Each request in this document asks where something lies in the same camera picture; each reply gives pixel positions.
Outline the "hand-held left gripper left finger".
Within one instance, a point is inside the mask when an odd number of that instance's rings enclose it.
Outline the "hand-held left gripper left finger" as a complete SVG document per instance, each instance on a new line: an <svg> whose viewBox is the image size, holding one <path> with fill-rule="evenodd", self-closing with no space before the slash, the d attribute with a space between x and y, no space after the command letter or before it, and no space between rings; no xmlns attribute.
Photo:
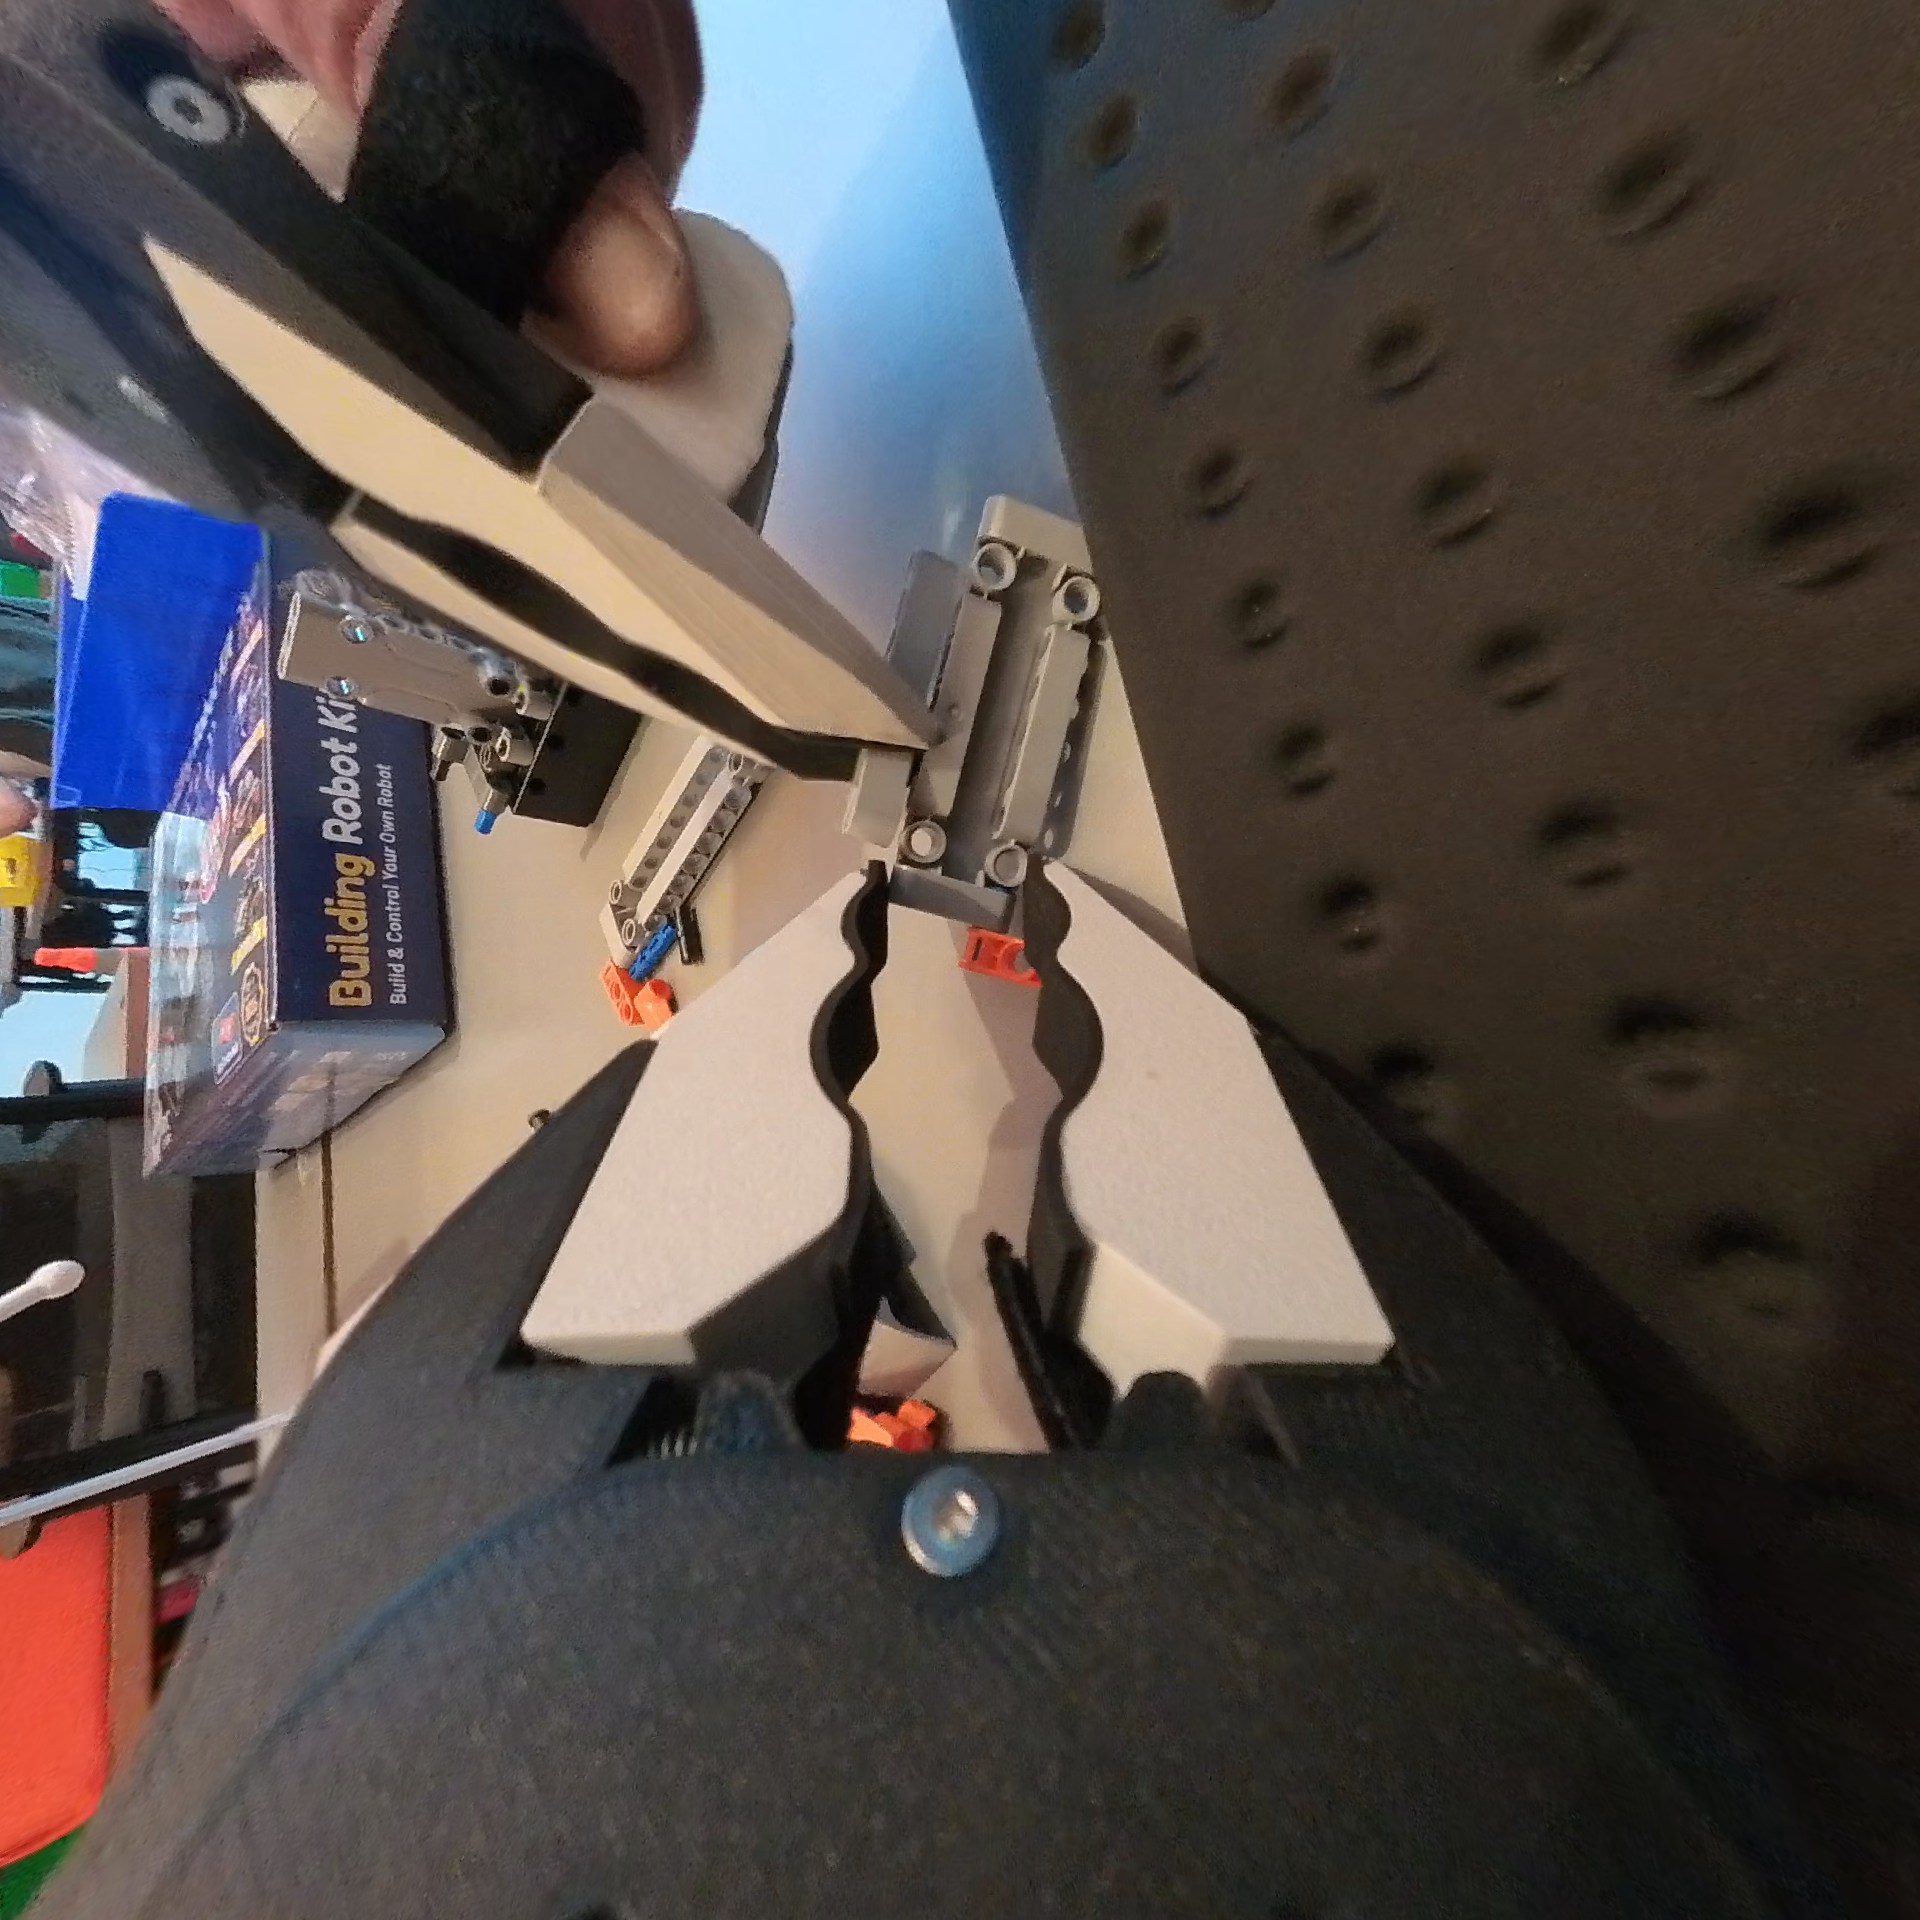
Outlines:
<svg viewBox="0 0 1920 1920"><path fill-rule="evenodd" d="M639 1079L518 1335L533 1352L801 1378L879 1339L914 1393L953 1337L875 1188L851 1093L877 1055L888 872L873 862L637 1047Z"/></svg>

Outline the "blue robot kit box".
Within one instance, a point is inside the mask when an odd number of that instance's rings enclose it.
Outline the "blue robot kit box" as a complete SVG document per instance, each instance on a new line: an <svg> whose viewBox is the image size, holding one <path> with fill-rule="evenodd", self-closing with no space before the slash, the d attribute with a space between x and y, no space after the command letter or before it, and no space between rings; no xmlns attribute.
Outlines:
<svg viewBox="0 0 1920 1920"><path fill-rule="evenodd" d="M143 1171L310 1145L452 1027L426 735L284 678L265 537L153 836Z"/></svg>

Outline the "black dimpled pad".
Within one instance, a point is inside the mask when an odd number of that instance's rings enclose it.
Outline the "black dimpled pad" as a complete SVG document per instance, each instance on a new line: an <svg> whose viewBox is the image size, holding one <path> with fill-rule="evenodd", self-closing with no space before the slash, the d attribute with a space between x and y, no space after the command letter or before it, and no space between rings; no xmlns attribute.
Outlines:
<svg viewBox="0 0 1920 1920"><path fill-rule="evenodd" d="M951 3L1204 970L1916 1681L1916 3Z"/></svg>

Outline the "person's right hand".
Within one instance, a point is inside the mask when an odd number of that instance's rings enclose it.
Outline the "person's right hand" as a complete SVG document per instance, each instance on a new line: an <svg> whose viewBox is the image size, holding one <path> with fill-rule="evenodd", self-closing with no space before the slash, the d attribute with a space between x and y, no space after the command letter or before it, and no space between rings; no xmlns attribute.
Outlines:
<svg viewBox="0 0 1920 1920"><path fill-rule="evenodd" d="M310 83L352 131L347 204L592 371L698 328L676 195L705 105L688 1L173 1L234 71Z"/></svg>

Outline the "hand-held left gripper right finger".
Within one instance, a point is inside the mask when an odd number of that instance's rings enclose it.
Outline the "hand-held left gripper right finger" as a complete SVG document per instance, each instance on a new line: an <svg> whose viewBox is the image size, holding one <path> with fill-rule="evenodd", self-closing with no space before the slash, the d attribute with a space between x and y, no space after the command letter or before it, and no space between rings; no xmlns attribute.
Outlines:
<svg viewBox="0 0 1920 1920"><path fill-rule="evenodd" d="M1149 1376L1213 1398L1391 1352L1252 1023L1062 862L1029 872L1021 933L1054 1104L1025 1247L990 1236L986 1271L1043 1444L1093 1448Z"/></svg>

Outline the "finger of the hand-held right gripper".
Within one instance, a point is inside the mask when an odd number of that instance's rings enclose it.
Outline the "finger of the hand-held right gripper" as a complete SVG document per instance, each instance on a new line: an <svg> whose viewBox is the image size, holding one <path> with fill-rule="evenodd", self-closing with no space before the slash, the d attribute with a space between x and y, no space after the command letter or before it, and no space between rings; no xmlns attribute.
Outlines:
<svg viewBox="0 0 1920 1920"><path fill-rule="evenodd" d="M857 740L779 727L692 663L635 642L537 569L496 546L348 495L332 519L336 543L376 578L452 626L487 631L520 659L637 711L676 718L803 781L847 781Z"/></svg>
<svg viewBox="0 0 1920 1920"><path fill-rule="evenodd" d="M779 727L858 748L932 742L923 696L611 397L581 393L537 465L511 469L336 308L275 312L160 241L149 258L193 341L343 487L341 502L360 495L496 546Z"/></svg>

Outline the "light grey rectangular frame piece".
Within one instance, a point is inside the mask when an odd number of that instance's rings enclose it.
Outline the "light grey rectangular frame piece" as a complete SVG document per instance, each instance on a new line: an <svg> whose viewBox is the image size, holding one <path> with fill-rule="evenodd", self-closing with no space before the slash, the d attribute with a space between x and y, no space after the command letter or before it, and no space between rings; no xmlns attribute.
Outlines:
<svg viewBox="0 0 1920 1920"><path fill-rule="evenodd" d="M616 964L633 968L648 938L677 921L768 774L714 735L692 739L602 897L600 929Z"/></svg>
<svg viewBox="0 0 1920 1920"><path fill-rule="evenodd" d="M1110 631L1082 528L992 495L971 552L912 557L884 648L932 742L868 750L842 835L883 853L892 905L1019 929L1027 879L1071 844Z"/></svg>

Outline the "black and grey block model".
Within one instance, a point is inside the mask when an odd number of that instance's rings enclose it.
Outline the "black and grey block model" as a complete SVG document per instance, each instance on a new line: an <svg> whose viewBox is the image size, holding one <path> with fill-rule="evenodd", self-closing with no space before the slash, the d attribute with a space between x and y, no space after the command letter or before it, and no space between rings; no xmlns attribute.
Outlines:
<svg viewBox="0 0 1920 1920"><path fill-rule="evenodd" d="M469 772L480 831L507 816L591 825L639 729L635 711L326 567L284 583L275 666L347 705L426 727L430 775Z"/></svg>

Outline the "blue storage bin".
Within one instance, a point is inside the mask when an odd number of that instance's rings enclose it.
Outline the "blue storage bin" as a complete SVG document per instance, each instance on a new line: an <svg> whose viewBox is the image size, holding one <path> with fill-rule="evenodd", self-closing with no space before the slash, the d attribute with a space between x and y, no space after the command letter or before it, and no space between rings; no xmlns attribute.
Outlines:
<svg viewBox="0 0 1920 1920"><path fill-rule="evenodd" d="M164 809L262 557L249 520L103 498L86 583L60 587L55 807Z"/></svg>

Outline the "clear plastic bag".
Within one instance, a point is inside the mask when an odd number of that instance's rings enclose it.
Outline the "clear plastic bag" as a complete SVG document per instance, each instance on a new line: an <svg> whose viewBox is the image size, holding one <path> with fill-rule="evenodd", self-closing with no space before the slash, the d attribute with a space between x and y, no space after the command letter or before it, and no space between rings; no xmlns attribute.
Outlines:
<svg viewBox="0 0 1920 1920"><path fill-rule="evenodd" d="M1 506L12 532L88 593L93 543L112 472L55 421L1 402Z"/></svg>

